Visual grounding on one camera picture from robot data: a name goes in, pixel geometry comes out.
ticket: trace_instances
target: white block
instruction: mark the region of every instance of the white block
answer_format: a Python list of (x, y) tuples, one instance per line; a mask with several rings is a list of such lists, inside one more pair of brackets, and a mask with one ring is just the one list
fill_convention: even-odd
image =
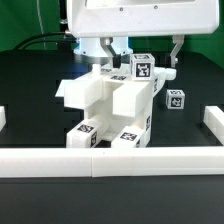
[(201, 175), (224, 172), (223, 147), (173, 147), (133, 150), (133, 176)]
[(154, 79), (155, 58), (151, 54), (131, 54), (130, 66), (133, 80)]
[(224, 113), (217, 106), (206, 106), (204, 123), (224, 145)]
[(1, 149), (0, 177), (91, 177), (92, 149)]
[(168, 109), (184, 109), (185, 94), (183, 90), (167, 90), (166, 105)]
[(58, 87), (58, 90), (55, 94), (55, 97), (64, 97), (65, 85), (69, 82), (73, 81), (73, 79), (63, 79)]
[(102, 97), (102, 76), (83, 75), (65, 85), (65, 107), (85, 109)]
[(92, 157), (92, 176), (131, 176), (131, 150), (98, 149)]
[(125, 83), (113, 92), (113, 114), (136, 117), (153, 98), (150, 82)]
[(0, 107), (0, 131), (6, 124), (6, 119), (5, 119), (5, 108)]
[(96, 120), (84, 120), (67, 133), (67, 148), (92, 148), (101, 140), (99, 129), (102, 123)]
[(125, 127), (111, 142), (111, 148), (139, 148), (144, 131), (135, 126)]

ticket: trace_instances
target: white panel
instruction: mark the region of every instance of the white panel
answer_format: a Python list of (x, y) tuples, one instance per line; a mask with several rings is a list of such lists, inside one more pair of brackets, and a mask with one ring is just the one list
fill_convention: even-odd
[(219, 25), (218, 0), (67, 0), (75, 37), (161, 36), (212, 33)]

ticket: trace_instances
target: white cube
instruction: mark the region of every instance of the white cube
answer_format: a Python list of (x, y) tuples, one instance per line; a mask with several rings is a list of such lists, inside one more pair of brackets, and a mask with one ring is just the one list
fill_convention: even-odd
[(133, 80), (154, 80), (155, 58), (151, 54), (132, 54), (130, 57)]
[(143, 133), (140, 128), (126, 126), (111, 142), (111, 148), (139, 148)]
[(185, 94), (183, 90), (168, 89), (166, 93), (166, 105), (168, 109), (184, 109)]
[(100, 142), (101, 122), (84, 120), (67, 133), (67, 148), (93, 148)]

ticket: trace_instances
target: black cable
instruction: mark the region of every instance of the black cable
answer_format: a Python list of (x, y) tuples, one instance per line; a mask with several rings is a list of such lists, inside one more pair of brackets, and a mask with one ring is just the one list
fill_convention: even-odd
[(19, 50), (20, 47), (22, 47), (24, 44), (43, 37), (50, 37), (50, 36), (58, 36), (58, 35), (65, 35), (64, 32), (52, 32), (52, 33), (45, 33), (40, 35), (35, 35), (32, 37), (27, 38), (26, 40), (22, 41), (20, 44), (16, 45), (13, 50)]
[(21, 50), (25, 50), (27, 47), (29, 47), (30, 45), (33, 44), (39, 44), (39, 43), (63, 43), (63, 42), (71, 42), (71, 43), (75, 43), (74, 40), (39, 40), (39, 41), (33, 41), (31, 43), (27, 43), (24, 47), (21, 48)]
[(66, 11), (66, 1), (59, 1), (59, 11), (60, 11), (60, 30), (65, 31), (68, 29), (68, 21), (67, 21), (67, 11)]

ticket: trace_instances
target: black table surface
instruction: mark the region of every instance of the black table surface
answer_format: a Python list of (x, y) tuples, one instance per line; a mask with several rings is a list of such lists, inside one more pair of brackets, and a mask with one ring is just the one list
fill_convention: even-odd
[[(154, 53), (163, 66), (163, 53)], [(64, 147), (83, 119), (55, 98), (61, 79), (91, 69), (72, 53), (0, 53), (0, 105), (7, 125), (0, 147)], [(149, 147), (217, 146), (203, 125), (206, 105), (223, 109), (224, 70), (198, 53), (182, 53), (177, 78), (155, 97)], [(184, 110), (168, 110), (166, 89), (185, 92)], [(0, 223), (223, 223), (224, 176), (0, 179)]]

